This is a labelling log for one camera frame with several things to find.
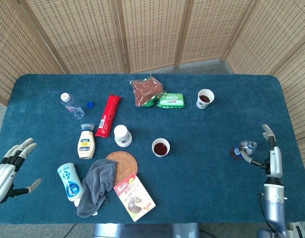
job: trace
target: gray towel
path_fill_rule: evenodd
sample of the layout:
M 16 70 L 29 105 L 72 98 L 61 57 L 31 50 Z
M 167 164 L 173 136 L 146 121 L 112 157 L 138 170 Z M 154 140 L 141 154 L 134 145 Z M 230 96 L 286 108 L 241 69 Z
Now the gray towel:
M 114 187 L 116 163 L 104 159 L 97 160 L 91 165 L 82 181 L 84 192 L 77 208 L 79 217 L 86 218 L 98 211 L 106 199 L 105 191 L 110 192 Z

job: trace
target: floor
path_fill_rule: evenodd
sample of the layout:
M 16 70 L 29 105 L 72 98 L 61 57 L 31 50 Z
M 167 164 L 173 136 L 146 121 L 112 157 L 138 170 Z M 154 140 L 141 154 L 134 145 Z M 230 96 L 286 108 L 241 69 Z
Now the floor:
M 152 73 L 233 73 L 230 66 L 218 59 L 202 62 L 185 63 L 179 68 L 164 67 L 147 72 Z M 6 108 L 0 105 L 0 128 Z M 0 238 L 62 238 L 72 228 L 73 224 L 52 225 L 0 225 Z M 201 224 L 201 229 L 212 233 L 217 238 L 255 238 L 259 228 L 266 228 L 265 223 L 215 223 Z M 77 224 L 68 238 L 92 237 L 93 224 Z M 201 233 L 201 238 L 211 237 Z

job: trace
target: snack box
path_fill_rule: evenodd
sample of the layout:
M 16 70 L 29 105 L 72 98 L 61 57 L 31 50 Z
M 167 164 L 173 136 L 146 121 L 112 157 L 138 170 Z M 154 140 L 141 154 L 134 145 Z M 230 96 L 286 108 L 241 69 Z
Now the snack box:
M 134 222 L 156 206 L 136 174 L 120 182 L 114 190 Z

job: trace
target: woven coaster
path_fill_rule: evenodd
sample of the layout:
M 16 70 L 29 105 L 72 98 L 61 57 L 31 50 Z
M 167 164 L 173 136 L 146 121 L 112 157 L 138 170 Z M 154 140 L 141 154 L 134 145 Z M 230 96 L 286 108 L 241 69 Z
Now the woven coaster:
M 106 159 L 117 161 L 114 186 L 132 174 L 137 174 L 137 161 L 131 154 L 124 151 L 110 153 Z

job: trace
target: robotic hand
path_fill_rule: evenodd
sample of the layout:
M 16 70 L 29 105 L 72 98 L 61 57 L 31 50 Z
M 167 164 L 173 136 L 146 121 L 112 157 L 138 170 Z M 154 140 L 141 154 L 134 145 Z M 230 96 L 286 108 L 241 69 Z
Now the robotic hand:
M 10 148 L 0 163 L 0 203 L 4 203 L 8 197 L 19 196 L 34 191 L 41 183 L 37 179 L 27 188 L 13 189 L 14 179 L 27 155 L 36 148 L 33 138 L 25 140 L 21 145 L 14 145 Z
M 265 130 L 263 136 L 269 142 L 269 158 L 264 163 L 254 161 L 244 151 L 241 151 L 243 158 L 250 164 L 265 169 L 267 181 L 264 183 L 264 193 L 258 194 L 258 200 L 264 196 L 264 218 L 271 230 L 260 229 L 257 233 L 258 238 L 289 238 L 285 222 L 285 200 L 284 186 L 282 177 L 282 159 L 281 152 L 276 146 L 276 136 L 266 124 L 262 125 Z

